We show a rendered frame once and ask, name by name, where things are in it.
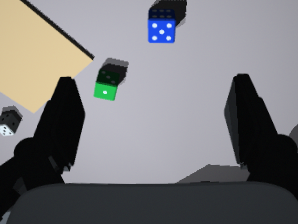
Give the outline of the green die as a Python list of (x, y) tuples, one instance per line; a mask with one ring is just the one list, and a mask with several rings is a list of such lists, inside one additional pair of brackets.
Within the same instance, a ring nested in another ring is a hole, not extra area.
[(100, 69), (95, 83), (94, 97), (114, 101), (119, 76), (119, 73)]

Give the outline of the blue die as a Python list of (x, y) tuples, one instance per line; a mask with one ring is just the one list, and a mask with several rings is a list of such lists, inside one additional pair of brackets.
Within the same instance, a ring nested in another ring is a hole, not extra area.
[(173, 9), (148, 10), (148, 42), (174, 43), (176, 17)]

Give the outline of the beige flat mat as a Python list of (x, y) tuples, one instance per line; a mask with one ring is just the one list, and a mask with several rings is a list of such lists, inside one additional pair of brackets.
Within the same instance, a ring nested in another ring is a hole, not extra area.
[(24, 0), (0, 0), (0, 92), (29, 111), (93, 59)]

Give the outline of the white die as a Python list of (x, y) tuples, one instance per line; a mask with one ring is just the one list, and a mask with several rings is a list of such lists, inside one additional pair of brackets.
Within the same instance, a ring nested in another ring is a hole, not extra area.
[(3, 136), (15, 135), (19, 124), (12, 113), (0, 115), (0, 133)]

